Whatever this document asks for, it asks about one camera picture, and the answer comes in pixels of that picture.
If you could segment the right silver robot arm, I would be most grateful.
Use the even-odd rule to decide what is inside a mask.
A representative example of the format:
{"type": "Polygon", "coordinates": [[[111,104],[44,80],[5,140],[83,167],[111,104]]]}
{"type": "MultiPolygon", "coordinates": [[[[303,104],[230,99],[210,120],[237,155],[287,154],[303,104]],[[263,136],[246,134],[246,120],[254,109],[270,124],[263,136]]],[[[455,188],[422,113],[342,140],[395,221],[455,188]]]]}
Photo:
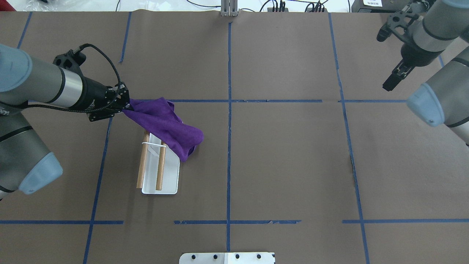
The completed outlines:
{"type": "MultiPolygon", "coordinates": [[[[424,16],[411,5],[388,16],[377,41],[395,35],[402,43],[401,61],[382,87],[392,91],[416,67],[429,65],[453,42],[468,42],[469,2],[436,0],[424,16]]],[[[431,127],[444,125],[469,143],[469,50],[449,60],[406,100],[409,109],[431,127]]]]}

